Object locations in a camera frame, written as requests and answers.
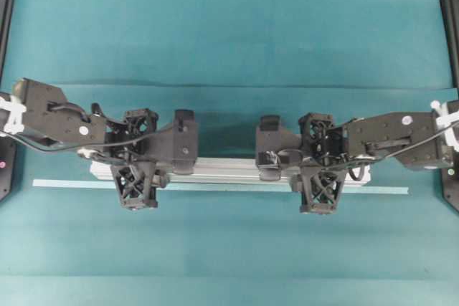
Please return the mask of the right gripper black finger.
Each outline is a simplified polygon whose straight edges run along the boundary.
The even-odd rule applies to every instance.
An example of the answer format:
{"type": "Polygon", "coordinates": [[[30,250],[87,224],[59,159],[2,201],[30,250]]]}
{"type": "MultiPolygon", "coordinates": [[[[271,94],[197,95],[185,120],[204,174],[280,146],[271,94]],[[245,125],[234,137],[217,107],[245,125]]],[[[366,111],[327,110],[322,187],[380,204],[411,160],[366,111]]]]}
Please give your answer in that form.
{"type": "Polygon", "coordinates": [[[279,181],[281,178],[281,168],[277,163],[258,165],[257,168],[261,181],[279,181]]]}
{"type": "Polygon", "coordinates": [[[279,130],[279,115],[264,115],[260,118],[260,130],[279,130]]]}

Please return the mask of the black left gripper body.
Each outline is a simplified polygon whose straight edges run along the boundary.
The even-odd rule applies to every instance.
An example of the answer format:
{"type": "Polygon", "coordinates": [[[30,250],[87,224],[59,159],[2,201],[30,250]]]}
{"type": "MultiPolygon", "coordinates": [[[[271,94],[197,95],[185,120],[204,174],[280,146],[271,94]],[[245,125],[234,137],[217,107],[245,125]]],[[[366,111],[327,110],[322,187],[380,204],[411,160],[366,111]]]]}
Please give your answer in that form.
{"type": "Polygon", "coordinates": [[[103,149],[103,162],[110,165],[128,165],[136,162],[154,162],[172,165],[174,161],[194,161],[198,156],[199,125],[174,122],[157,128],[159,116],[151,110],[125,112],[120,122],[108,123],[110,132],[103,149]]]}

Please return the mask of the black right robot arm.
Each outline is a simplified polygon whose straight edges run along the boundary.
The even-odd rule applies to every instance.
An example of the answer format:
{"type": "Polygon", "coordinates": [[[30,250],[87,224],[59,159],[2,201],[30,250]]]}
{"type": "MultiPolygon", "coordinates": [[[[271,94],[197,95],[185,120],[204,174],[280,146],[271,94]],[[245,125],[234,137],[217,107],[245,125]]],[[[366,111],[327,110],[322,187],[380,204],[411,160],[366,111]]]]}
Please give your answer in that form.
{"type": "Polygon", "coordinates": [[[447,168],[458,152],[458,101],[434,101],[427,112],[392,112],[338,124],[332,115],[308,113],[298,134],[280,116],[261,117],[255,164],[264,181],[298,169],[302,178],[342,177],[350,169],[396,158],[411,170],[447,168]]]}

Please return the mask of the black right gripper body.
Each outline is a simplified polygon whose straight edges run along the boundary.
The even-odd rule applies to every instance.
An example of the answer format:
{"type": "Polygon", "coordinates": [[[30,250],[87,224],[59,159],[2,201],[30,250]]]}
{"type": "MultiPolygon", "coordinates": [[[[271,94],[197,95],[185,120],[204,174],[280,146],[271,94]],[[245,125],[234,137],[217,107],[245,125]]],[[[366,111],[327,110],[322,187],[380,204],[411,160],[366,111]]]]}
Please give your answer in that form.
{"type": "Polygon", "coordinates": [[[280,168],[301,166],[308,159],[324,168],[349,168],[350,155],[346,126],[337,125],[328,114],[307,114],[298,120],[299,134],[283,127],[279,130],[255,132],[255,162],[258,165],[277,163],[280,168]]]}

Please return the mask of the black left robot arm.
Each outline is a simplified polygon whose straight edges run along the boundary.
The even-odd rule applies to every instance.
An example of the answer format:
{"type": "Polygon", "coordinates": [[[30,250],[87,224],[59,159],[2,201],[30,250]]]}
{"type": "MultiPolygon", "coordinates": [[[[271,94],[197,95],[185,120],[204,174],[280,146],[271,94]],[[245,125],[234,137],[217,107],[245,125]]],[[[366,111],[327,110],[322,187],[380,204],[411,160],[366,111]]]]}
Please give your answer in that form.
{"type": "Polygon", "coordinates": [[[194,111],[176,110],[158,128],[159,116],[148,108],[128,110],[120,120],[106,116],[99,104],[85,112],[55,86],[22,79],[1,94],[1,133],[39,144],[52,153],[72,151],[112,166],[152,163],[189,175],[198,156],[199,125],[194,111]]]}

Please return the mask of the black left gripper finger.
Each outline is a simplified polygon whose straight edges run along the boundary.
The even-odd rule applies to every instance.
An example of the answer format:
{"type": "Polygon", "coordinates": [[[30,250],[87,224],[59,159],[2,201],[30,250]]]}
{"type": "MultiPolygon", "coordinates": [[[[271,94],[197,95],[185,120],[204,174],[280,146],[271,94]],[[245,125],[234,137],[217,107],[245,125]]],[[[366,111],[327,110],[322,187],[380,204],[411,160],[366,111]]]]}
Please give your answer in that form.
{"type": "Polygon", "coordinates": [[[172,163],[172,173],[174,174],[193,174],[194,161],[174,161],[172,163]]]}
{"type": "Polygon", "coordinates": [[[194,122],[194,111],[185,109],[175,110],[174,122],[177,124],[194,122]]]}

